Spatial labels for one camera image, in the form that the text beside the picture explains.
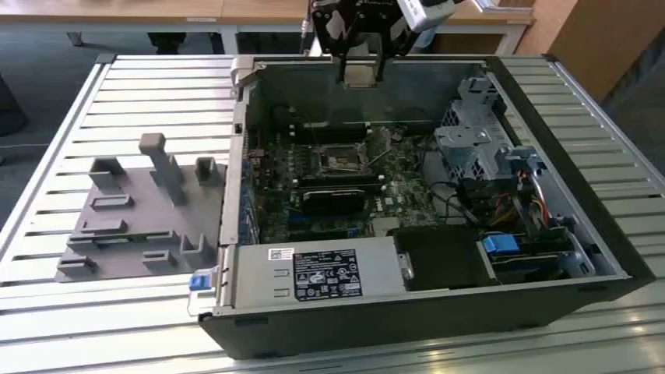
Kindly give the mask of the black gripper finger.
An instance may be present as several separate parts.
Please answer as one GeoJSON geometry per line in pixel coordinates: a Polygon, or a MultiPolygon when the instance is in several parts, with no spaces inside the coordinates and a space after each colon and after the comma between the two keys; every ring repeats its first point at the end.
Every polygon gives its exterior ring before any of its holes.
{"type": "Polygon", "coordinates": [[[374,80],[377,82],[381,82],[384,80],[384,68],[389,57],[390,57],[390,39],[386,33],[381,33],[380,45],[376,53],[376,69],[374,69],[374,80]]]}
{"type": "Polygon", "coordinates": [[[344,81],[345,71],[346,71],[346,58],[349,55],[349,50],[352,49],[352,44],[354,41],[354,34],[349,33],[338,43],[337,47],[337,58],[338,58],[338,70],[337,70],[337,83],[344,81]]]}

